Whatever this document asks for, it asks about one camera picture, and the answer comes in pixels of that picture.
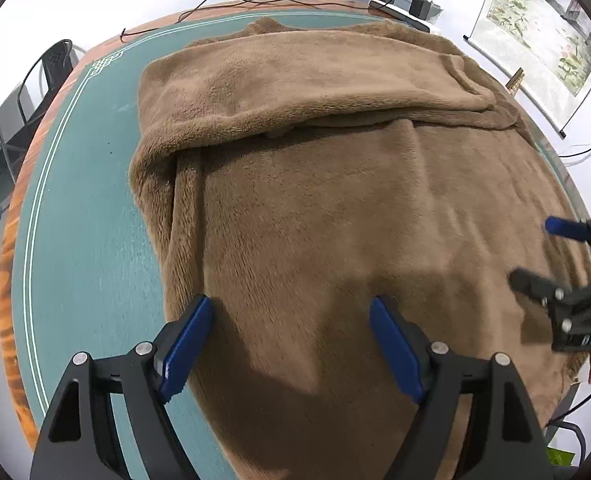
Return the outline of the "hanging scroll painting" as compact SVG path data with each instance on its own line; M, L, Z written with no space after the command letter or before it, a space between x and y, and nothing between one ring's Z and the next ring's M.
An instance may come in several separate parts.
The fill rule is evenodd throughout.
M565 138L591 93L591 19L577 0L484 0L469 44Z

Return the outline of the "green table mat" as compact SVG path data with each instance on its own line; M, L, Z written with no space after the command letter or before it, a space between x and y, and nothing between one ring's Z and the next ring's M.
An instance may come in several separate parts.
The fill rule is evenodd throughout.
M348 25L323 18L304 27L300 18L271 18L315 30L385 21L359 18ZM138 88L144 69L193 42L240 32L260 19L231 16L218 24L191 24L184 32L165 30L106 58L72 92L45 141L16 245L15 305L26 318L18 325L18 350L35 415L46 410L73 352L122 352L170 320L160 263L130 187L142 137ZM198 470L214 479L239 478L190 379L172 412Z

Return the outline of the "brown fleece sweater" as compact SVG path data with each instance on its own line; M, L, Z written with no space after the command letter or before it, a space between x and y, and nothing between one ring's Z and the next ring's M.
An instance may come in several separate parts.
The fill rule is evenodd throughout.
M368 322L391 297L464 356L506 352L541 422L583 364L550 348L523 266L591 280L522 108L445 38L261 18L157 58L130 187L166 317L216 320L190 387L241 479L380 479L415 413Z

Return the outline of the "black power adapter near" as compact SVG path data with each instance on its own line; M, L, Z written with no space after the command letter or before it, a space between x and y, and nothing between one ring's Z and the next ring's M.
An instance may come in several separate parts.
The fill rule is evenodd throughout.
M428 18L431 8L429 0L411 0L408 12L419 20L425 21Z

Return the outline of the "white power strip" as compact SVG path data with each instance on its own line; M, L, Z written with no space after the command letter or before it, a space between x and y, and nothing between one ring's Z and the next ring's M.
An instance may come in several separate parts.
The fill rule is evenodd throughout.
M416 18L409 12L399 8L395 4L385 3L381 0L369 0L368 9L379 11L387 15L389 18L394 18L409 27L420 30L421 32L431 32L430 24L427 21Z

